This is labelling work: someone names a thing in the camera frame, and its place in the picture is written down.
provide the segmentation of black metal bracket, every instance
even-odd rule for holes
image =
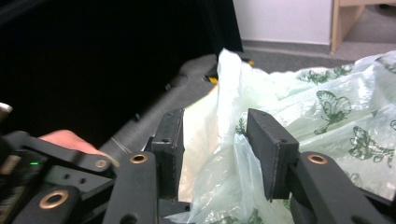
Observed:
[[[14,202],[18,209],[14,213],[8,209],[7,215],[15,223],[170,223],[164,217],[190,210],[189,203],[177,201],[183,112],[166,113],[145,150],[122,158],[117,175],[106,175],[110,162],[92,166],[106,158],[69,153],[23,132],[4,136],[0,204],[11,208],[9,203]],[[267,200],[291,195],[295,223],[396,223],[394,201],[354,186],[332,158],[300,153],[298,142],[271,115],[249,109],[247,138],[261,161]],[[32,159],[39,161],[37,166],[28,166]],[[56,164],[59,161],[70,164]],[[33,190],[17,191],[20,187]]]

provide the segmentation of black plastic part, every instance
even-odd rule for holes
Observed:
[[[40,207],[40,202],[52,192],[64,190],[67,192],[67,197],[63,203],[52,208]],[[54,197],[54,202],[59,202],[59,198]],[[76,223],[78,221],[78,203],[79,190],[71,186],[57,186],[51,189],[44,190],[37,194],[17,215],[12,222],[13,224],[64,224]],[[50,203],[54,203],[51,198],[48,198]]]
[[[81,224],[102,223],[105,216],[108,199],[113,190],[115,179],[81,195]]]
[[[289,164],[289,170],[286,173],[286,185],[292,193],[293,200],[296,200],[299,204],[312,210],[311,203],[306,196],[299,176],[297,176],[297,169],[294,164]]]
[[[157,169],[150,152],[123,158],[103,224],[158,223]]]
[[[12,152],[12,147],[3,138],[0,138],[0,164],[8,158]]]
[[[290,198],[290,211],[295,224],[316,224],[318,219],[315,213],[300,204],[294,197]]]
[[[89,192],[110,181],[110,178],[93,175],[79,170],[58,165],[52,166],[45,181],[53,185],[70,185],[77,187],[81,192]]]
[[[168,217],[184,212],[190,212],[190,203],[160,199],[160,217]]]
[[[25,146],[34,151],[38,151],[60,161],[66,161],[72,166],[77,166],[90,172],[103,173],[108,171],[111,167],[111,161],[105,156],[86,154],[78,150],[70,150],[34,137],[28,137]],[[95,165],[97,161],[103,161],[104,163],[102,166],[98,167]]]
[[[297,162],[299,143],[270,114],[249,109],[247,139],[262,165],[262,179],[267,200],[288,199],[288,165]]]
[[[301,153],[297,174],[318,223],[388,223],[330,157]]]
[[[151,142],[151,151],[159,167],[160,198],[163,199],[177,199],[184,153],[183,113],[184,109],[166,113]]]

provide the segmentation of gray floor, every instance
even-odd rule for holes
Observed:
[[[245,54],[255,63],[255,67],[267,73],[296,71],[312,66],[335,67],[353,63],[365,56],[396,50],[395,27],[394,8],[369,6],[334,54],[323,52],[318,46],[295,48],[293,45],[283,46],[282,49],[249,48],[245,49]],[[141,150],[157,131],[163,114],[196,102],[214,87],[214,84],[204,81],[204,77],[216,64],[215,55],[186,62],[169,92],[141,115],[140,120],[131,119],[121,127],[101,149],[116,159],[122,157],[125,151]]]
[[[244,48],[246,53],[261,51],[346,61],[386,53],[396,50],[396,7],[366,6],[335,53],[330,53],[330,46],[309,44],[261,44],[244,41]]]

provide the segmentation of wooden furniture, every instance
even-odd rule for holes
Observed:
[[[364,7],[379,4],[396,4],[396,0],[333,0],[331,52],[337,51]]]

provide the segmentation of green printed pattern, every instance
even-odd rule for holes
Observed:
[[[396,74],[396,62],[391,62],[386,57],[380,57],[376,61],[381,63],[391,73]]]
[[[245,120],[244,119],[240,119],[239,123],[236,125],[235,127],[235,132],[238,134],[243,134],[244,136],[247,135],[247,131],[245,129]]]
[[[350,139],[350,144],[353,146],[348,152],[351,156],[361,161],[373,158],[374,162],[381,162],[385,157],[388,157],[388,167],[393,161],[394,148],[384,148],[379,146],[374,141],[367,131],[359,126],[353,128],[354,138]]]
[[[259,210],[254,209],[247,222],[240,222],[235,217],[225,217],[224,219],[213,222],[213,224],[263,224],[262,218],[259,217]]]
[[[353,64],[345,64],[319,73],[315,72],[314,70],[309,70],[307,73],[303,72],[300,74],[297,79],[305,82],[312,82],[318,85],[339,77],[347,76],[350,74],[350,71],[352,71],[352,68]]]
[[[330,91],[317,91],[317,97],[326,115],[326,118],[321,117],[328,123],[320,127],[320,129],[315,130],[314,133],[322,134],[327,132],[330,125],[346,119],[352,108],[346,97],[337,98]]]

